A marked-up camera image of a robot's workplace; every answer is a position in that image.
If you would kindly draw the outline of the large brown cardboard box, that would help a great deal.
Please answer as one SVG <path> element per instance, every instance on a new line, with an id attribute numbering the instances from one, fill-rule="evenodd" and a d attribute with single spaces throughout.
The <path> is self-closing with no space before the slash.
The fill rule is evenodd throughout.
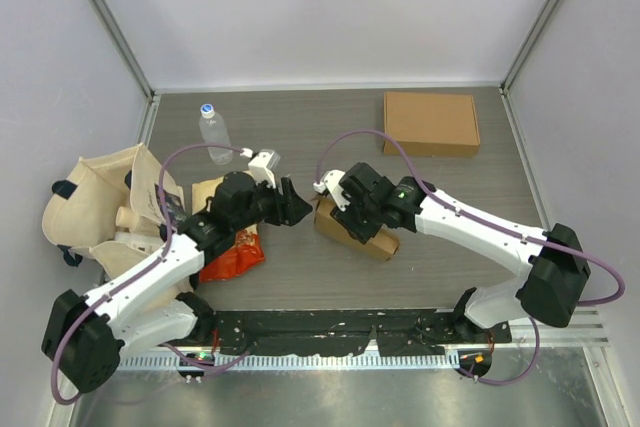
<path id="1" fill-rule="evenodd" d="M 409 156 L 471 158 L 480 148 L 474 98 L 462 94 L 387 92 L 384 132 L 393 140 L 383 153 Z"/>

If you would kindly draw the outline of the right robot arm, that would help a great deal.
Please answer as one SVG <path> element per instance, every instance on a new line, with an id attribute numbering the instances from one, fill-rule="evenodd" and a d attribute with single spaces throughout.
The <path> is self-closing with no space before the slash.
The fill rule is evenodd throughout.
<path id="1" fill-rule="evenodd" d="M 316 190 L 336 204 L 331 216 L 360 243 L 382 228 L 406 229 L 456 243 L 501 265 L 512 278 L 492 287 L 471 287 L 456 303 L 451 327 L 465 342 L 503 322 L 531 317 L 566 327 L 590 276 L 576 233 L 522 226 L 461 203 L 412 176 L 398 183 L 359 162 L 331 170 Z"/>

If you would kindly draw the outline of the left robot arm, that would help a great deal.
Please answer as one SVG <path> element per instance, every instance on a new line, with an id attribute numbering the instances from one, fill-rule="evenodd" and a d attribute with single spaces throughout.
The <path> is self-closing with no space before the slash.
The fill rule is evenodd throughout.
<path id="1" fill-rule="evenodd" d="M 52 362 L 50 386 L 56 401 L 69 402 L 59 394 L 60 375 L 87 394 L 103 385 L 128 354 L 180 339 L 205 344 L 212 336 L 213 313 L 195 294 L 180 293 L 152 312 L 147 305 L 231 249 L 238 232 L 260 222 L 292 227 L 311 211 L 287 177 L 270 185 L 245 172 L 231 172 L 202 210 L 168 231 L 162 248 L 84 295 L 73 290 L 59 295 L 41 346 Z"/>

